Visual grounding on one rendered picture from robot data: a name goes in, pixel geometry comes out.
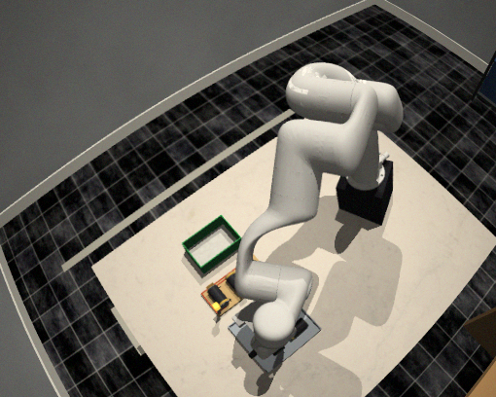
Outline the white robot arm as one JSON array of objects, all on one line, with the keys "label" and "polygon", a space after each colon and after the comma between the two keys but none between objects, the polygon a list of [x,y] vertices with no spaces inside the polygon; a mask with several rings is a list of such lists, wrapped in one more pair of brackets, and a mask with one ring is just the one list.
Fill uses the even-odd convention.
[{"label": "white robot arm", "polygon": [[358,190],[378,187],[390,156],[379,156],[377,132],[397,131],[404,114],[393,86],[357,81],[324,62],[299,69],[288,82],[286,100],[308,120],[289,121],[278,131],[269,205],[244,233],[235,268],[236,293],[253,302],[232,320],[257,335],[255,349],[287,344],[313,284],[307,269],[253,260],[257,241],[316,216],[323,173],[346,177]]}]

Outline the green open-top box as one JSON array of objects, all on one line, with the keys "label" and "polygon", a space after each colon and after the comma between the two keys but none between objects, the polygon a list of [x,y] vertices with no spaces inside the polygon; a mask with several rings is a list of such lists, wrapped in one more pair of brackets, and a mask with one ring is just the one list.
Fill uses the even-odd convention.
[{"label": "green open-top box", "polygon": [[206,274],[235,252],[239,248],[241,239],[242,237],[221,214],[183,241],[182,245],[203,274]]}]

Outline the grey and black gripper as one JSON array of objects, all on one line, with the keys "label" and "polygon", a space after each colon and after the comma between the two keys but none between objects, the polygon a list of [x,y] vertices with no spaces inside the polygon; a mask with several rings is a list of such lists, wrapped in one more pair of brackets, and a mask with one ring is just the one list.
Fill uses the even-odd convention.
[{"label": "grey and black gripper", "polygon": [[[294,331],[292,333],[292,336],[295,335],[296,332],[297,331],[296,331],[296,327],[295,327]],[[253,336],[250,344],[252,344],[254,341],[255,341],[255,335]],[[271,354],[273,354],[275,352],[275,349],[267,349],[267,348],[262,348],[262,347],[257,347],[257,349],[254,349],[254,347],[252,345],[251,345],[251,347],[253,348],[253,350],[248,355],[251,359],[254,358],[255,356],[257,356],[257,354],[261,359],[267,359]]]}]

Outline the tan battery board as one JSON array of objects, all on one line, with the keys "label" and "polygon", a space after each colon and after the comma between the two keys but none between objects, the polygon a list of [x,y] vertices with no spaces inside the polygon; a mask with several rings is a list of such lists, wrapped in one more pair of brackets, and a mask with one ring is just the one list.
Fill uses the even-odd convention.
[{"label": "tan battery board", "polygon": [[[225,276],[223,276],[221,279],[219,279],[215,283],[211,283],[206,287],[206,290],[204,290],[201,294],[201,296],[205,299],[205,301],[214,309],[214,311],[218,314],[220,317],[224,313],[226,313],[228,310],[230,310],[232,307],[237,305],[240,301],[242,301],[244,298],[239,297],[236,292],[232,289],[232,287],[229,285],[229,283],[225,280]],[[224,304],[221,305],[221,307],[213,301],[213,299],[210,297],[208,294],[207,290],[212,286],[217,284],[217,286],[221,289],[221,291],[225,294],[225,296],[228,297],[229,301],[226,301]],[[215,303],[215,304],[214,304]]]}]

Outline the black battery with gold end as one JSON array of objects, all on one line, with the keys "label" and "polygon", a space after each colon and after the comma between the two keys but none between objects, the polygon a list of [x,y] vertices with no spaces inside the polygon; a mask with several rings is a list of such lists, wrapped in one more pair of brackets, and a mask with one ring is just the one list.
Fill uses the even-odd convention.
[{"label": "black battery with gold end", "polygon": [[296,334],[293,336],[292,340],[297,336],[299,335],[305,328],[308,327],[308,324],[307,322],[303,319],[303,318],[300,318],[298,321],[297,321],[297,324],[296,324],[296,329],[297,329],[297,332]]},{"label": "black battery with gold end", "polygon": [[275,352],[273,353],[273,355],[274,355],[274,356],[276,356],[276,355],[277,355],[277,354],[279,354],[279,353],[280,353],[283,349],[285,349],[285,346],[283,346],[283,347],[279,348],[277,351],[275,351]]},{"label": "black battery with gold end", "polygon": [[230,272],[226,277],[225,277],[225,280],[229,283],[229,285],[233,288],[233,290],[235,291],[234,289],[234,274],[235,272],[232,271]]},{"label": "black battery with gold end", "polygon": [[207,292],[220,307],[226,301],[230,301],[216,284],[211,286]]}]

